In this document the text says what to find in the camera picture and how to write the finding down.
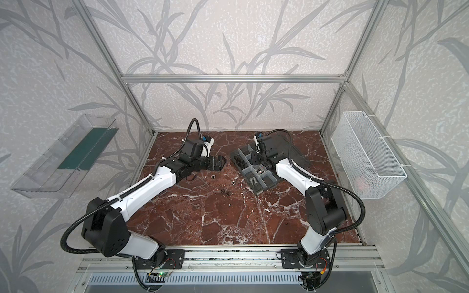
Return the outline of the grey plastic organizer box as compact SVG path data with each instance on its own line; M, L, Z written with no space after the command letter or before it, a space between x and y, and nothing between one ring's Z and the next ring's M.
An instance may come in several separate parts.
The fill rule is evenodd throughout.
M283 181L275 164L290 155L293 162L308 169L310 160L289 139L281 134L254 134L254 141L230 153L231 162L244 177L255 195L273 189Z

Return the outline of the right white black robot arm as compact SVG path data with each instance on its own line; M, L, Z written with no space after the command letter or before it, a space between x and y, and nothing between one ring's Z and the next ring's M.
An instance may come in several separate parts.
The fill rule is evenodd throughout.
M273 133L285 133L288 136L287 151L282 153L267 146ZM318 178L294 162L291 157L293 138L289 131L275 129L267 134L258 132L254 134L254 141L252 161L289 182L305 198L309 227L298 245L298 258L303 266L309 266L328 245L337 241L337 234L354 230L362 224L366 216L365 204L355 192ZM344 194L359 204L360 215L355 222L341 227L348 218Z

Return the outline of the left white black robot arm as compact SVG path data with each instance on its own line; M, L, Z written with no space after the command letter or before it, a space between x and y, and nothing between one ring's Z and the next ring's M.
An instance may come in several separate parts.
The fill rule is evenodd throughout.
M185 137L181 146L163 157L144 179L106 200L97 197L90 201L85 215L63 233L61 249L76 255L100 253L107 258L122 255L155 263L163 261L165 246L130 231L127 223L140 208L192 173L221 171L227 160L210 154L213 145L214 139L200 131L195 140Z

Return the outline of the pile of screws and nuts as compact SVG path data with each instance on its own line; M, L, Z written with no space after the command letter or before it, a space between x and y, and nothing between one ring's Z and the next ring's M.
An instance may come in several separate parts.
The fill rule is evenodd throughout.
M233 190L237 184L237 178L229 178L225 175L211 174L209 179L210 187L223 196L233 195Z

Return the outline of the black screws in box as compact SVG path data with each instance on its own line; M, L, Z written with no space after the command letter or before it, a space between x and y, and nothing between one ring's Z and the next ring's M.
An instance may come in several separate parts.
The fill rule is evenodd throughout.
M243 160L242 157L240 156L235 156L234 157L237 165L240 167L240 168L246 168L247 167L247 163Z

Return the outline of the aluminium frame crossbar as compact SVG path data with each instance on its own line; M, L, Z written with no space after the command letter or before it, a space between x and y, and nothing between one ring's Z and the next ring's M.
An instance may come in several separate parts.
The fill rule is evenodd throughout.
M126 74L125 83L342 83L340 74L229 75L229 74Z

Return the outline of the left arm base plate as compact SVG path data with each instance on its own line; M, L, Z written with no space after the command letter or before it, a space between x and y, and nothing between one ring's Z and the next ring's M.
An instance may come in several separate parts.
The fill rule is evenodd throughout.
M182 269L186 250L168 249L156 253L150 260L138 258L136 260L137 269Z

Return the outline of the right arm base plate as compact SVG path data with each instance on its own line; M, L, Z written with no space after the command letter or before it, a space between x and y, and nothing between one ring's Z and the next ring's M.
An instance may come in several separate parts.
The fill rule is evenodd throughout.
M327 250L320 250L309 255L303 249L282 249L276 253L284 269L320 269L325 271L330 267Z

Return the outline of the clear plastic wall tray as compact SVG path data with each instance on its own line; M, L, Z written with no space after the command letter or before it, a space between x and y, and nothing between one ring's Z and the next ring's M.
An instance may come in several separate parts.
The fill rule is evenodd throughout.
M67 199L119 128L115 118L83 114L11 186L29 199Z

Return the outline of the aluminium front rail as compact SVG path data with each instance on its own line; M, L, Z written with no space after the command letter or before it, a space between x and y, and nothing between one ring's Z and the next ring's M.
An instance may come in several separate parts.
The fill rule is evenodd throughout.
M281 256L283 249L297 249L296 244L285 245L188 245L169 246L169 249L182 249L183 257L172 258L182 263L180 269L155 270L174 273L196 272L280 272L285 262ZM97 254L85 256L77 272L118 272L131 273L129 258L104 258ZM358 244L338 244L333 270L347 271L384 271L381 256L374 246Z

